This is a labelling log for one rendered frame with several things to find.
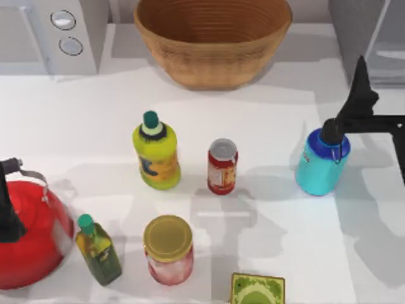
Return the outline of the brown woven basket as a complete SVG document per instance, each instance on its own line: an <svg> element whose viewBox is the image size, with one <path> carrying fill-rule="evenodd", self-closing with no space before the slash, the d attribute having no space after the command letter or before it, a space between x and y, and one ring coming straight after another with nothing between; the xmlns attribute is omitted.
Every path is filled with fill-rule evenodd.
<svg viewBox="0 0 405 304"><path fill-rule="evenodd" d="M292 23L292 10L287 0L140 0L134 23L176 83L229 90L268 64Z"/></svg>

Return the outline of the blue bottle with black cap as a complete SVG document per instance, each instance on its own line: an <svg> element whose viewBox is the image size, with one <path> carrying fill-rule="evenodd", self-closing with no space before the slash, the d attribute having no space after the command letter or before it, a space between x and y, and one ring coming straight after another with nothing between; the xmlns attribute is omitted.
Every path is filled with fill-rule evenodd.
<svg viewBox="0 0 405 304"><path fill-rule="evenodd" d="M306 139L296 170L296 182L313 196L331 193L341 176L351 152L347 136L339 131L333 118L313 130Z"/></svg>

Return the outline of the yellow-green bottle with green cap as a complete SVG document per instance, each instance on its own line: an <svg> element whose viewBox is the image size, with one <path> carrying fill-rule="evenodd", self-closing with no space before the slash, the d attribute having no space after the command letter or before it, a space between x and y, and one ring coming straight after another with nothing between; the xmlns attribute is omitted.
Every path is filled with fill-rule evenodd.
<svg viewBox="0 0 405 304"><path fill-rule="evenodd" d="M177 135L155 111L143 114L142 123L132 133L142 179L152 188L175 187L181 178L177 155Z"/></svg>

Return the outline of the green square coaster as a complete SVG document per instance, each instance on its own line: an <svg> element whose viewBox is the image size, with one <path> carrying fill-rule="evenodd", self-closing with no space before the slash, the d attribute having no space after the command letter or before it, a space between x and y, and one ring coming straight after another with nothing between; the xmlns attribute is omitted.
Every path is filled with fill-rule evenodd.
<svg viewBox="0 0 405 304"><path fill-rule="evenodd" d="M234 272L230 304L285 304L285 279Z"/></svg>

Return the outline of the small round microwave knob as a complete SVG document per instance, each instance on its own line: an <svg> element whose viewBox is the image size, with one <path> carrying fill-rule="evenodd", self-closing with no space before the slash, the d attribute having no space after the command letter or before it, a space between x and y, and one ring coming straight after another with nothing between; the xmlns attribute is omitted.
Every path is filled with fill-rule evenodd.
<svg viewBox="0 0 405 304"><path fill-rule="evenodd" d="M58 46L60 51L68 56L78 56L83 50L83 44L74 37L64 37L59 40Z"/></svg>

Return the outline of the grey cabinet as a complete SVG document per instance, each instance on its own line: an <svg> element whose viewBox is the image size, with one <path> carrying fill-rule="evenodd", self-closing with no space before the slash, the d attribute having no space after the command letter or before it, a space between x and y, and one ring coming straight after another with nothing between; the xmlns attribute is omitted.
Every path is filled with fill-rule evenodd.
<svg viewBox="0 0 405 304"><path fill-rule="evenodd" d="M405 88L405 0L329 0L328 8L348 83L363 55L373 86Z"/></svg>

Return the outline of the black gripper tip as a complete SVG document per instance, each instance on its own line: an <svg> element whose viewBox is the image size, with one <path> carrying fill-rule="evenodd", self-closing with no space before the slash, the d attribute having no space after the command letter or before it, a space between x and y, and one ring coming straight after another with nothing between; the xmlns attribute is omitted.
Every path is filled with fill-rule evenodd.
<svg viewBox="0 0 405 304"><path fill-rule="evenodd" d="M0 161L0 243L15 243L26 233L13 207L6 183L6 175L18 172L21 164L17 158Z"/></svg>

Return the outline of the red kettle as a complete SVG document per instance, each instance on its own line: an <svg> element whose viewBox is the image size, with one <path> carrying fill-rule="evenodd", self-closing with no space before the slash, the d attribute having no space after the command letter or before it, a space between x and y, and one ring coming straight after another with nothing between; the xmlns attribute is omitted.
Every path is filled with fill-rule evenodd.
<svg viewBox="0 0 405 304"><path fill-rule="evenodd" d="M74 223L65 204L39 172L6 175L9 196L26 233L15 243L0 243L0 289L38 282L54 271L73 244Z"/></svg>

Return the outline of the pale microwave oven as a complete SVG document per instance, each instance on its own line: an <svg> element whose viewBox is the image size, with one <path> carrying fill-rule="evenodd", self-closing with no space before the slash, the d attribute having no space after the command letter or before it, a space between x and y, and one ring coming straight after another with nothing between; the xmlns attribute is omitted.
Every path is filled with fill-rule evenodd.
<svg viewBox="0 0 405 304"><path fill-rule="evenodd" d="M59 10L75 16L73 29L51 23L51 13ZM0 0L0 75L97 74L109 16L109 0ZM83 52L60 51L64 37L78 39Z"/></svg>

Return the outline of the pink jar with gold lid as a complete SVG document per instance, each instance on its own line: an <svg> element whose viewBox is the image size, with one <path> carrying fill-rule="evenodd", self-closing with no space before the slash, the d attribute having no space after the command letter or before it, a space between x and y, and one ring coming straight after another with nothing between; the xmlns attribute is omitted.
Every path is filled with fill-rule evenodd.
<svg viewBox="0 0 405 304"><path fill-rule="evenodd" d="M165 286L186 281L194 266L194 245L190 225L176 215L160 215L146 225L144 253L149 273Z"/></svg>

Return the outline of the large round microwave knob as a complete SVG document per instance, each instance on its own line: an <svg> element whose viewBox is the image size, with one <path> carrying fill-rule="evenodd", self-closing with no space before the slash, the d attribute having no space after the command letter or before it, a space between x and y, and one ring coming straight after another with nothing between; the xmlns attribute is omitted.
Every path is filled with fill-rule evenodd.
<svg viewBox="0 0 405 304"><path fill-rule="evenodd" d="M75 16L67 10L54 11L50 15L51 23L60 30L71 30L76 26Z"/></svg>

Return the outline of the red and white can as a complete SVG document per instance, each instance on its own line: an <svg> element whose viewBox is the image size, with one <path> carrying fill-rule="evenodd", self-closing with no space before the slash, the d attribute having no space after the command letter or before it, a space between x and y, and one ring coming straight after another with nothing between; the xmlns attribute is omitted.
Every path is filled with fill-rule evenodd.
<svg viewBox="0 0 405 304"><path fill-rule="evenodd" d="M208 149L208 188L217 195L227 195L235 188L239 153L233 141L215 139Z"/></svg>

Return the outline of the green oil bottle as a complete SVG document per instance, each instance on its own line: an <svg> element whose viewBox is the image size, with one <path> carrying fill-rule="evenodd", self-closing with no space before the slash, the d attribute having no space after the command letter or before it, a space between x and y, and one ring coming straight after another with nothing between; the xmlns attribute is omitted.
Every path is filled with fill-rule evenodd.
<svg viewBox="0 0 405 304"><path fill-rule="evenodd" d="M122 266L109 234L85 213L78 217L75 242L96 281L107 286L122 274Z"/></svg>

